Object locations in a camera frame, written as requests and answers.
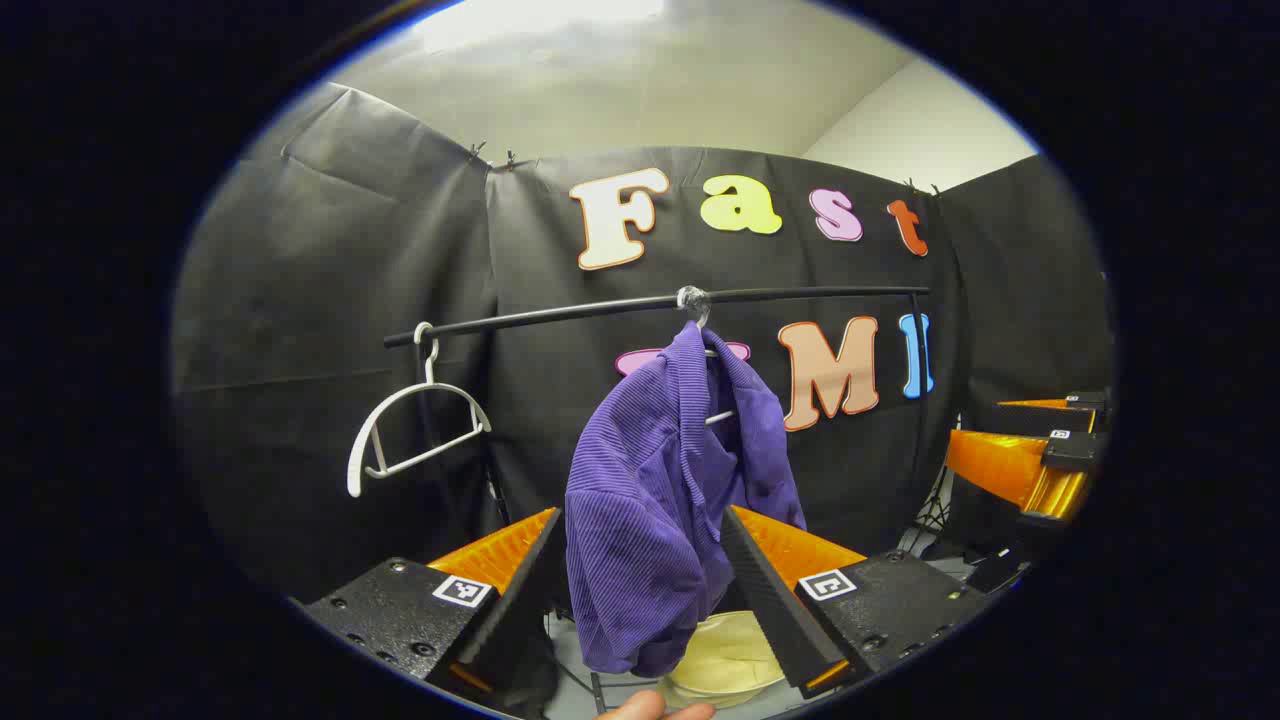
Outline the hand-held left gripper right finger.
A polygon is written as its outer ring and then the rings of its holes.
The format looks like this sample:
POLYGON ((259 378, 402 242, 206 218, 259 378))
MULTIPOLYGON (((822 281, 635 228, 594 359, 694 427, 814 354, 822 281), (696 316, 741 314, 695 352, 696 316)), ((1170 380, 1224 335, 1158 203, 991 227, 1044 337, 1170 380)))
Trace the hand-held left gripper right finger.
POLYGON ((732 505, 721 546, 787 683, 856 685, 974 621, 991 596, 900 550, 863 556, 732 505))

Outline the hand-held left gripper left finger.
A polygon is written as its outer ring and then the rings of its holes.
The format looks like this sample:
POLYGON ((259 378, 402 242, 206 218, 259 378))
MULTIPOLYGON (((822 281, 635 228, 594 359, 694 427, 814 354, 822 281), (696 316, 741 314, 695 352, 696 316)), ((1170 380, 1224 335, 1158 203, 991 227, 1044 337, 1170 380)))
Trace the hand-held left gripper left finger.
POLYGON ((552 507, 431 562, 385 559, 300 609, 434 689, 507 701, 544 644, 563 552, 563 512, 552 507))

